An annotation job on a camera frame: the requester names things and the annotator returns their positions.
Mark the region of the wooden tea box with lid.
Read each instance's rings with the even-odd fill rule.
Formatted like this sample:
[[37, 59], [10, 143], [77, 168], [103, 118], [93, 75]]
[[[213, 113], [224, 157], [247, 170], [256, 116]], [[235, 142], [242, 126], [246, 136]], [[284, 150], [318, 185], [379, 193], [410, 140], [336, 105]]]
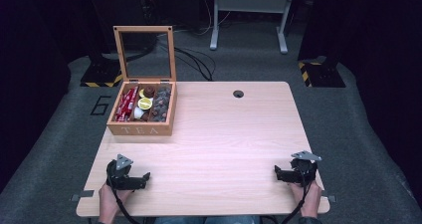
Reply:
[[[120, 64], [122, 84], [107, 121], [114, 135], [171, 135], [177, 101], [176, 66], [173, 29], [170, 26], [115, 26], [113, 28], [116, 52]], [[155, 87], [152, 107], [140, 119], [133, 111], [143, 90]], [[116, 121], [115, 113], [123, 94], [138, 87], [132, 113], [127, 121]], [[153, 100], [160, 87], [170, 87], [171, 97], [165, 122], [151, 120]]]

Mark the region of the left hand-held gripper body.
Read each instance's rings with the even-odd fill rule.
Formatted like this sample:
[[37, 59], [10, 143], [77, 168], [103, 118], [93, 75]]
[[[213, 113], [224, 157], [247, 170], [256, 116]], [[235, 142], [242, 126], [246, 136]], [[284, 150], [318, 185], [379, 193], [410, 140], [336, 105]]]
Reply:
[[137, 183], [145, 181], [128, 175], [132, 164], [131, 159], [119, 153], [106, 167], [106, 184], [116, 190], [135, 190]]

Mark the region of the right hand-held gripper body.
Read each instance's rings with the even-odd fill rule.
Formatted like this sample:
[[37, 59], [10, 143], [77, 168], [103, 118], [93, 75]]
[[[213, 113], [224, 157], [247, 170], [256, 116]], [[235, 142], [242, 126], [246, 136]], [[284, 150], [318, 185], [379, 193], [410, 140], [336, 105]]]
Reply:
[[306, 150], [293, 153], [292, 158], [292, 171], [289, 174], [288, 181], [298, 183], [301, 186], [309, 185], [316, 179], [317, 163], [322, 161], [322, 158]]

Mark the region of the black base with hazard tape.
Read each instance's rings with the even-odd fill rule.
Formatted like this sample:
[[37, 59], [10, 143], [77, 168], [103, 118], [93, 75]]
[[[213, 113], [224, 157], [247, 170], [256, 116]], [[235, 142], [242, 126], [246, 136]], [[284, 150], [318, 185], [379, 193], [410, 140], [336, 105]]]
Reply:
[[345, 88], [336, 65], [338, 60], [326, 58], [323, 62], [299, 62], [302, 78], [311, 88]]
[[90, 65], [83, 74], [81, 87], [116, 87], [120, 80], [118, 59], [105, 58], [102, 54], [89, 55]]

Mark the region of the white metal stand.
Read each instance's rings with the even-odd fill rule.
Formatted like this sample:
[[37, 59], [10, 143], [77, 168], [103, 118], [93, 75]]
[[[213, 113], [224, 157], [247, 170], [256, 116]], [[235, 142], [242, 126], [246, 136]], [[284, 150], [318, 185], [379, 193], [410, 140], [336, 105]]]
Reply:
[[214, 0], [213, 30], [210, 40], [210, 50], [218, 47], [220, 12], [251, 12], [281, 14], [280, 26], [276, 28], [280, 52], [285, 55], [288, 46], [285, 37], [285, 28], [293, 0]]

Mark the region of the bundle of red sachets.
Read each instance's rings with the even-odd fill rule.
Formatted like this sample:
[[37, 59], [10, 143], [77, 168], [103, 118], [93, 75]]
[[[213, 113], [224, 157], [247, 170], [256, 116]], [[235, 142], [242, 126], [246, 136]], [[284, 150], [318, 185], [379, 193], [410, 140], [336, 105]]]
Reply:
[[116, 121], [127, 121], [132, 113], [132, 107], [137, 96], [138, 87], [133, 87], [123, 94], [115, 113]]

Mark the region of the pile of dark wrapped candies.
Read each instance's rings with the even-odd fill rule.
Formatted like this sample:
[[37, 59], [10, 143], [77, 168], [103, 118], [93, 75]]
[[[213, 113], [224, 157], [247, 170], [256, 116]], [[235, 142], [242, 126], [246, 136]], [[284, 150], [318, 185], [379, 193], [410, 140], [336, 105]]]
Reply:
[[151, 120], [157, 122], [165, 122], [169, 109], [169, 101], [171, 97], [170, 87], [160, 87], [153, 100], [153, 108]]

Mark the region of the person's right hand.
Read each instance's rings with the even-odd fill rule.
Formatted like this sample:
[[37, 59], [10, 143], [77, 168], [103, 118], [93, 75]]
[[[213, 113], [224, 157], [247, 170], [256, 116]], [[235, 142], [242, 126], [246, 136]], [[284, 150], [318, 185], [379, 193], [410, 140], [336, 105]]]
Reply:
[[[293, 192], [295, 201], [299, 203], [303, 199], [304, 189], [296, 183], [289, 183], [289, 187]], [[301, 208], [301, 215], [303, 217], [317, 218], [322, 190], [319, 185], [313, 181], [307, 187], [307, 192], [308, 194], [304, 198], [305, 203]]]

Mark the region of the grey table bracket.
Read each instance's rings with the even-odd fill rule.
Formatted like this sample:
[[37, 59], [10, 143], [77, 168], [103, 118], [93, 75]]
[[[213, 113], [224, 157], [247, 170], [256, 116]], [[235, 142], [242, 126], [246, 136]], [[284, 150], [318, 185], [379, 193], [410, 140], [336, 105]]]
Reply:
[[324, 190], [324, 191], [322, 192], [322, 196], [323, 196], [323, 197], [326, 197], [326, 198], [327, 198], [327, 200], [328, 200], [329, 202], [335, 203], [335, 202], [337, 201], [336, 196], [335, 196], [334, 194], [330, 194], [330, 193], [329, 193], [328, 191], [326, 191], [326, 190]]
[[78, 202], [81, 198], [93, 197], [93, 196], [94, 196], [93, 190], [82, 190], [79, 193], [73, 194], [70, 200], [73, 202]]

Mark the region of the yellow-lidded capsule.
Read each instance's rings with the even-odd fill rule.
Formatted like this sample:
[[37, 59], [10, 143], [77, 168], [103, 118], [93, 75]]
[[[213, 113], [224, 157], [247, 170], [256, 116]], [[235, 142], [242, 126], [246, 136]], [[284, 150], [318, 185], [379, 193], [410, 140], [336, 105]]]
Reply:
[[149, 98], [142, 98], [138, 101], [137, 105], [140, 109], [146, 111], [152, 107], [152, 100]]

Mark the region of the person's left hand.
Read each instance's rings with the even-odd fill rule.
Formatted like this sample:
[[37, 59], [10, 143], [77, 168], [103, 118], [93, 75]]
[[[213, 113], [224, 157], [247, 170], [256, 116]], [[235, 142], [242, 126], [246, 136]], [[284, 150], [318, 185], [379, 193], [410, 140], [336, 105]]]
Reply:
[[99, 190], [100, 216], [99, 221], [104, 224], [111, 224], [115, 216], [120, 212], [116, 198], [111, 187], [106, 183]]

